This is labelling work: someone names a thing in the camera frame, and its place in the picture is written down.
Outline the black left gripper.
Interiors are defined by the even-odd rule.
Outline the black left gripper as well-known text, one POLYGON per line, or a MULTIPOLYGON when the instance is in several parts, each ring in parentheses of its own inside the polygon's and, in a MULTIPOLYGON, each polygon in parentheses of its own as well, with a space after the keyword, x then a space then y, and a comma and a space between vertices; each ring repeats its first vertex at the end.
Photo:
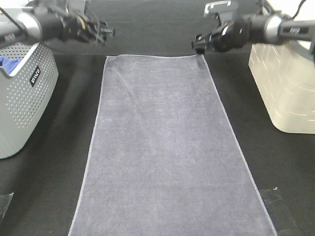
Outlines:
POLYGON ((62 30, 58 39, 65 42, 76 40, 82 43, 106 43, 107 37, 114 37, 115 30, 92 13, 89 0, 65 0, 62 13, 62 30))

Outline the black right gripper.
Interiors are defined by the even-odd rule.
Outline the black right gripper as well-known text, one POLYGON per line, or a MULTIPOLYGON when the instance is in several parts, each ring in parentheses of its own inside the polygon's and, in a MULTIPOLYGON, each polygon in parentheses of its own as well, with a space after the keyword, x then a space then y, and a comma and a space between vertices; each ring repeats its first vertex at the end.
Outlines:
POLYGON ((205 5, 204 16, 215 17, 218 25, 207 35, 198 34, 191 42, 198 55, 206 51, 227 52, 242 48, 250 40, 250 25, 255 14, 240 14, 235 0, 219 0, 205 5))

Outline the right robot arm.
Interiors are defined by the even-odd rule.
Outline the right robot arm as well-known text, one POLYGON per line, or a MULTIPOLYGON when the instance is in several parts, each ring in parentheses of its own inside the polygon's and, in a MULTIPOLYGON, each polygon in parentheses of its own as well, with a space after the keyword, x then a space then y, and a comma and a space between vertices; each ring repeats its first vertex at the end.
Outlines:
POLYGON ((314 20, 296 21, 294 17, 274 11, 262 0, 259 4, 258 13, 241 15, 235 0, 207 3, 204 16, 215 17, 218 25, 206 36, 198 34, 191 42, 192 49, 197 54, 204 54, 207 50, 224 53, 248 43, 283 45, 297 40, 310 42, 309 52, 315 53, 314 20))

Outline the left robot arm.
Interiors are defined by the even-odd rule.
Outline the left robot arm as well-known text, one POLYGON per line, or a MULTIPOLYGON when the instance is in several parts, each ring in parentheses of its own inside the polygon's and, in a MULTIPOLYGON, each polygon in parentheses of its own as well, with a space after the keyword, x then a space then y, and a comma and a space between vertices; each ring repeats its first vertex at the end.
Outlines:
POLYGON ((89 10, 89 0, 32 0, 26 6, 0 9, 0 46, 33 45, 48 40, 106 44, 115 30, 89 10))

